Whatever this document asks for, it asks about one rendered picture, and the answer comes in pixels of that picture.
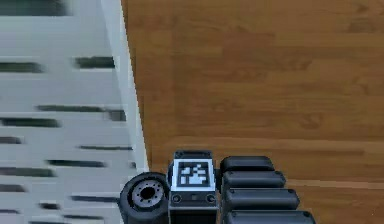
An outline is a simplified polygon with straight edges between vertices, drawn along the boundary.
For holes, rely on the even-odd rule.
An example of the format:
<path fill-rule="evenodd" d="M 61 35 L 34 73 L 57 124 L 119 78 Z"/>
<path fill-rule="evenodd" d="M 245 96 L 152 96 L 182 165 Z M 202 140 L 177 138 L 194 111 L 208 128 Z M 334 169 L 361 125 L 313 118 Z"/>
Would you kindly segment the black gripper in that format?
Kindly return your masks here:
<path fill-rule="evenodd" d="M 159 172 L 144 172 L 129 180 L 118 206 L 124 224 L 169 224 L 169 186 Z"/>

